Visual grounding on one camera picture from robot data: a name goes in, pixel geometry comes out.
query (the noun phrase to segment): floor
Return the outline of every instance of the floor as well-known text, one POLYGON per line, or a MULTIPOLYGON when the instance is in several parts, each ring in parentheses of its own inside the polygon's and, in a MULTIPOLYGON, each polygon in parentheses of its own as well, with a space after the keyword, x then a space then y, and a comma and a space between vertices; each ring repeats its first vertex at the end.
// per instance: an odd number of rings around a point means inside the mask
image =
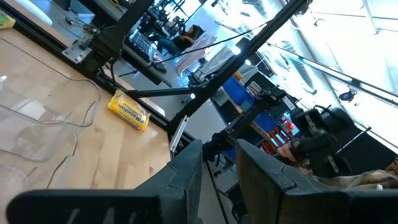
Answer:
MULTIPOLYGON (((51 18, 51 20, 53 21, 52 26, 66 38, 70 40, 75 40, 77 38, 82 38, 86 35, 81 28, 77 26, 70 26, 65 22, 65 16, 68 16, 70 18, 76 18, 76 15, 73 12, 67 12, 62 10, 50 0, 30 1, 33 2, 38 8, 40 8, 44 13, 46 13, 49 18, 51 18)), ((83 22, 88 23, 90 22, 91 18, 81 17, 80 19, 83 22)), ((183 78, 180 78, 179 76, 177 76, 177 74, 173 70, 173 64, 174 62, 170 62, 167 64, 167 70, 169 71, 167 74, 165 74, 167 79, 171 82, 174 88, 185 87, 187 84, 186 77, 184 76, 183 78)), ((124 60, 119 60, 114 66, 114 71, 117 75, 130 72, 133 69, 134 68, 124 60)), ((161 83, 160 85, 153 84, 149 79, 147 79, 140 73, 125 76, 124 79, 138 90, 159 90, 168 88, 168 86, 163 83, 161 83)), ((151 100, 165 110, 165 114, 168 119, 172 119, 174 115, 185 106, 181 104, 183 97, 184 96, 163 96, 151 98, 151 100)), ((213 133, 221 131, 223 128, 225 128, 224 122, 216 112, 214 106, 211 104, 211 101, 208 100, 189 119, 185 130, 193 137, 201 139, 203 142, 205 142, 211 139, 213 133)), ((212 173, 219 169, 219 167, 216 168, 214 164, 210 164, 210 167, 212 173)), ((230 170, 215 179, 218 188, 222 191, 227 191, 237 181, 238 177, 236 173, 230 170)), ((222 195, 220 197, 223 205, 225 206, 229 223, 236 223, 231 215, 231 204, 229 200, 222 195)), ((216 199, 216 194, 211 184, 211 179, 206 166, 204 166, 203 169, 202 190, 198 212, 198 216, 202 218, 203 222, 206 224, 224 223, 224 218, 216 199)))

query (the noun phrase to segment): blue bin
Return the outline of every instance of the blue bin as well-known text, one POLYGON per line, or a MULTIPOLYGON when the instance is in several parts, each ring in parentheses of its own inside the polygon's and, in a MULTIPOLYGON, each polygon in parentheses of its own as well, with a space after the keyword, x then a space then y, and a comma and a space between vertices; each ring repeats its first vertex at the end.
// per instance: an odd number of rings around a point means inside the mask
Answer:
MULTIPOLYGON (((250 105, 254 104, 254 97, 234 77, 230 77, 223 85, 225 92, 239 106, 245 101, 250 105)), ((255 122, 267 133, 272 131, 276 122, 269 116, 268 112, 261 113, 255 122)))
POLYGON ((239 106, 246 100, 247 95, 250 95, 234 77, 230 77, 223 87, 229 97, 239 106))
POLYGON ((224 151, 225 154, 227 154, 233 162, 236 161, 236 155, 235 155, 235 147, 233 147, 232 149, 228 149, 224 151))

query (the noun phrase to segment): desk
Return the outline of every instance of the desk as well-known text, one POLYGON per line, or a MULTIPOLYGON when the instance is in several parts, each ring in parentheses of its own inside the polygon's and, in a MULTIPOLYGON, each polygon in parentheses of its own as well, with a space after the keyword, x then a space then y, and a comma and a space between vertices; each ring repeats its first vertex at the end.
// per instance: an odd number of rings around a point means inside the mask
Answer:
POLYGON ((147 15, 150 17, 149 22, 148 22, 148 29, 146 29, 146 32, 150 32, 152 30, 156 31, 158 34, 162 35, 163 37, 170 38, 169 32, 167 32, 164 27, 162 27, 160 24, 157 23, 157 21, 160 21, 159 17, 157 14, 152 11, 151 9, 147 10, 147 15))
MULTIPOLYGON (((117 7, 111 3, 110 0, 79 0, 85 7, 95 14, 95 19, 99 19, 105 23, 105 26, 111 26, 118 21, 124 12, 123 7, 117 7)), ((122 58, 129 62, 134 68, 138 69, 143 75, 150 79, 156 85, 164 82, 167 86, 172 87, 172 84, 165 78, 165 74, 159 72, 155 68, 146 68, 150 64, 142 57, 136 54, 130 47, 124 45, 122 51, 122 58)))
MULTIPOLYGON (((5 1, 65 45, 71 44, 18 2, 5 1)), ((14 29, 0 30, 0 38, 25 50, 65 76, 84 78, 14 29)), ((15 62, 15 68, 20 65, 20 62, 15 62)), ((127 89, 133 89, 120 78, 116 81, 127 89)), ((149 122, 145 133, 130 127, 107 109, 112 96, 104 90, 100 92, 101 100, 95 121, 79 135, 75 161, 65 184, 69 189, 134 189, 170 161, 167 133, 152 122, 149 122)), ((164 114, 164 111, 153 102, 148 99, 146 102, 164 114)))

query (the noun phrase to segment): yellow package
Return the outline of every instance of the yellow package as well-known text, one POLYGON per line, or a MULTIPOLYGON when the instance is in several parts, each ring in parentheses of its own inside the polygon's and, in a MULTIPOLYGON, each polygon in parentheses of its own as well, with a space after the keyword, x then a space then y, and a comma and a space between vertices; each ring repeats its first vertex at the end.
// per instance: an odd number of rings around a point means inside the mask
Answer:
POLYGON ((123 91, 116 90, 108 103, 108 108, 138 130, 145 131, 147 129, 150 113, 123 91))

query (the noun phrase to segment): wooden tabletop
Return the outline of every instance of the wooden tabletop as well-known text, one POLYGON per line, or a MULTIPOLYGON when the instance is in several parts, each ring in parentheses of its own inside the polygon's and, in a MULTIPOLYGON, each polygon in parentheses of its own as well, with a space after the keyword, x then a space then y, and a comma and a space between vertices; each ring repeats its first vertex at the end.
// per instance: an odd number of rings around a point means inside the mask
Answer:
MULTIPOLYGON (((16 1, 5 1, 65 45, 72 44, 16 1)), ((70 78, 84 78, 76 70, 14 29, 0 30, 0 39, 0 42, 3 41, 15 47, 14 50, 10 47, 11 50, 7 52, 10 58, 18 58, 21 55, 20 50, 22 50, 46 66, 53 68, 56 71, 52 73, 53 77, 46 76, 46 81, 52 85, 57 82, 59 73, 70 78)), ((23 69, 25 64, 18 60, 8 60, 7 67, 10 66, 15 68, 12 72, 21 73, 20 69, 23 69)), ((33 64, 29 66, 29 74, 37 74, 42 77, 43 71, 40 66, 33 64)), ((116 80, 126 89, 133 89, 120 78, 116 80)), ((28 87, 36 91, 40 90, 40 95, 46 95, 46 98, 50 96, 49 90, 45 88, 28 87)), ((68 86, 63 91, 72 97, 76 96, 76 88, 68 86)), ((101 99, 98 103, 98 112, 94 123, 81 129, 79 133, 75 160, 65 186, 70 189, 134 189, 160 171, 170 161, 167 133, 152 122, 149 122, 147 131, 144 133, 129 126, 107 108, 112 96, 102 89, 99 92, 101 99)), ((144 101, 164 114, 164 110, 150 100, 145 99, 144 101)), ((67 106, 72 109, 75 106, 71 105, 68 100, 52 103, 58 103, 61 107, 69 104, 67 106)))

